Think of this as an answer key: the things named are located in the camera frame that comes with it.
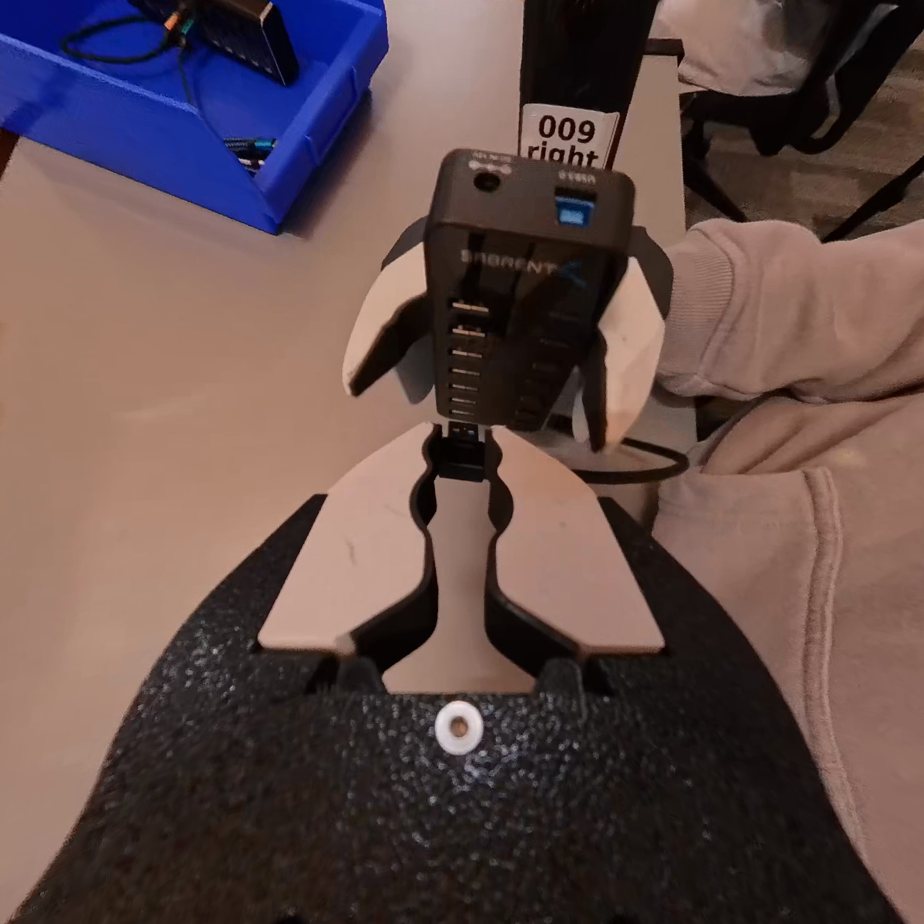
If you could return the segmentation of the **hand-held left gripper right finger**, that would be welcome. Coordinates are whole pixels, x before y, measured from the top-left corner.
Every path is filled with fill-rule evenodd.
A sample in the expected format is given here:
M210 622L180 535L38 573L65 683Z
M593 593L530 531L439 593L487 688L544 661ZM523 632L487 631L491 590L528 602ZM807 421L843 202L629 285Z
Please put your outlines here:
M531 676L557 659L661 653L663 633L589 485L504 427L485 433L484 452L493 647Z

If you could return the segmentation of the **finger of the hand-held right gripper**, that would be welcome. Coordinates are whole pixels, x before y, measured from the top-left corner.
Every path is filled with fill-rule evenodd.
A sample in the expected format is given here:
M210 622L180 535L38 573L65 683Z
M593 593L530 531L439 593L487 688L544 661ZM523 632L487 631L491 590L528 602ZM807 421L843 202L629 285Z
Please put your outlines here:
M597 322L573 403L575 438L594 454L614 452L649 400L674 276L666 251L634 225L627 269Z
M434 309L426 280L425 225L421 218L401 233L364 298L342 365L343 387L353 398L391 373L411 405L433 390Z

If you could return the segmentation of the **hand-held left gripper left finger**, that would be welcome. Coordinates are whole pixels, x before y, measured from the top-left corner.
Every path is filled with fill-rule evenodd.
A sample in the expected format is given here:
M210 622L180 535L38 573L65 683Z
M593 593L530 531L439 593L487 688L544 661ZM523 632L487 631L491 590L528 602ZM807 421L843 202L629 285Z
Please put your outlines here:
M429 523L440 441L439 425L419 424L325 495L260 629L263 650L362 657L384 672L427 642L438 618Z

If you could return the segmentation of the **black usb hub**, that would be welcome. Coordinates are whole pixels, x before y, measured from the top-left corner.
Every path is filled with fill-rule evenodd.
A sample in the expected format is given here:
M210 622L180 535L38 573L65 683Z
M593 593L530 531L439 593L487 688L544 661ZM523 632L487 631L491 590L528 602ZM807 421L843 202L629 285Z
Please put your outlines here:
M441 416L542 427L627 270L635 202L618 172L445 157L423 235Z
M193 21L199 43L282 86L293 85L299 64L281 11L269 1L132 1L143 16L166 22L178 14Z

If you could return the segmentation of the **person's right forearm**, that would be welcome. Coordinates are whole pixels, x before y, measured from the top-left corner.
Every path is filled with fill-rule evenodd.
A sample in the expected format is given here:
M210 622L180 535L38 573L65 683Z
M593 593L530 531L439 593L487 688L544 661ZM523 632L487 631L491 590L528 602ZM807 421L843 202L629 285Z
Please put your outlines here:
M745 401L786 390L821 404L922 390L922 221L823 243L801 225L711 219L667 256L666 391Z

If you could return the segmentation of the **white cloth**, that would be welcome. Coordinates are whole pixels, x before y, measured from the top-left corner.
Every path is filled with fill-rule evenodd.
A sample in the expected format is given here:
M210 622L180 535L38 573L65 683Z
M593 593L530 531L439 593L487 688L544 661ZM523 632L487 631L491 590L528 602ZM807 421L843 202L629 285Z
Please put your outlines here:
M797 90L838 6L827 1L662 1L652 38L677 39L682 83L734 97Z

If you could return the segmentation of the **small blue black connector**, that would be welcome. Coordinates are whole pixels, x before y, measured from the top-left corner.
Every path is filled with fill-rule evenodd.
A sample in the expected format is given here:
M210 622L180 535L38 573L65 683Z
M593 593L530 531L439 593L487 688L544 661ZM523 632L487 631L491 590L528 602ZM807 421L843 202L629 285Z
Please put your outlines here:
M265 137L230 137L223 139L223 142L252 177L264 167L276 146L275 138Z

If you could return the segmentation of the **black office chair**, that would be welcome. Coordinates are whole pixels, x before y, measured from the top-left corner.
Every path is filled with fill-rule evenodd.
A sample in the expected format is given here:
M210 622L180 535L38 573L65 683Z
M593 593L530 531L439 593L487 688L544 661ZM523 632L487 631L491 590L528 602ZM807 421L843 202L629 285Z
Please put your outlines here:
M789 147L822 154L856 122L899 58L922 34L923 3L822 2L823 23L805 48L792 88L772 93L724 93L696 79L696 90L681 96L689 121L682 140L684 181L723 217L746 221L745 214L710 175L706 128L744 128L764 157Z

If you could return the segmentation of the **blue plastic bin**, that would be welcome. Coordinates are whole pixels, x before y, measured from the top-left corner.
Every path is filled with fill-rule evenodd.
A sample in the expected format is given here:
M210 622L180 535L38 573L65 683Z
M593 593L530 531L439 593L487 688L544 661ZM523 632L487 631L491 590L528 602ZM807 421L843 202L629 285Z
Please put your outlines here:
M2 129L274 233L352 120L388 51L383 2L275 2L299 64L290 87L191 35L139 64L75 59L62 40L130 2L2 2ZM224 145L275 138L252 177Z

